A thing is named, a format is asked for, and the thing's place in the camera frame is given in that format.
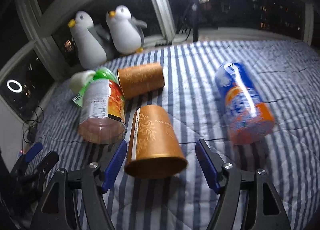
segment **blue gripper pad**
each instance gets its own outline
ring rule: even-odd
[[[196,142],[196,156],[209,188],[218,193],[221,187],[218,182],[217,170],[199,140]]]
[[[37,156],[37,154],[42,151],[42,143],[41,142],[37,142],[36,144],[34,144],[31,149],[28,150],[28,152],[24,155],[24,161],[26,163],[31,162],[35,156]]]
[[[105,181],[102,184],[102,189],[104,191],[107,191],[108,189],[113,187],[126,155],[127,142],[125,140],[122,140],[114,156],[109,162],[109,166],[104,171]]]

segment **blue and white stripes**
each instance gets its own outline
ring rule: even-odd
[[[130,137],[135,111],[147,104],[162,106],[188,159],[187,170],[164,180],[134,179],[123,172],[104,201],[117,230],[206,229],[218,196],[208,188],[195,156],[195,142],[203,138],[227,161],[244,170],[264,168],[283,200],[291,227],[303,229],[319,205],[320,171],[320,63],[319,56],[299,41],[197,42],[145,54],[117,58],[105,64],[118,68],[159,62],[165,87],[126,103]],[[273,133],[264,140],[233,146],[228,141],[221,100],[214,75],[224,61],[241,61],[252,75],[261,98],[275,116]],[[99,161],[108,146],[83,141],[77,133],[80,110],[73,105],[68,81],[60,85],[39,125],[37,139],[44,144],[33,166],[50,150],[60,155],[52,171],[80,169]],[[88,229],[81,191],[78,211]],[[234,229],[239,229],[245,193],[241,192]]]

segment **penguin plush toy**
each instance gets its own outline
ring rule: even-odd
[[[90,70],[114,58],[110,35],[101,25],[94,26],[89,14],[84,11],[77,12],[75,19],[70,20],[68,26],[76,43],[82,67]]]
[[[118,6],[115,11],[106,14],[113,44],[122,54],[141,52],[144,44],[142,28],[147,28],[143,21],[131,17],[126,6]]]

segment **quilted comforter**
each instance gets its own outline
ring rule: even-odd
[[[159,62],[165,87],[127,101],[125,123],[128,141],[135,111],[147,104],[162,106],[169,114],[182,151],[185,171],[163,180],[128,176],[123,166],[114,187],[104,195],[117,230],[206,229],[218,197],[208,188],[195,155],[195,142],[205,139],[210,149],[239,168],[264,168],[273,180],[291,227],[303,229],[319,205],[320,171],[320,58],[301,41],[197,42],[149,53],[117,58],[105,64],[118,68]],[[221,99],[214,81],[224,61],[241,61],[273,113],[276,125],[264,140],[234,146],[228,139]],[[60,155],[59,167],[80,169],[101,158],[103,148],[84,141],[77,133],[80,110],[71,102],[68,80],[55,91],[39,124],[37,140],[46,153]],[[81,191],[77,204],[82,229],[88,229]],[[245,193],[241,192],[234,229],[239,229]]]

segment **blue and orange can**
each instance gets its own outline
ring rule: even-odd
[[[224,119],[234,144],[251,144],[272,132],[275,120],[240,63],[224,63],[215,75]]]

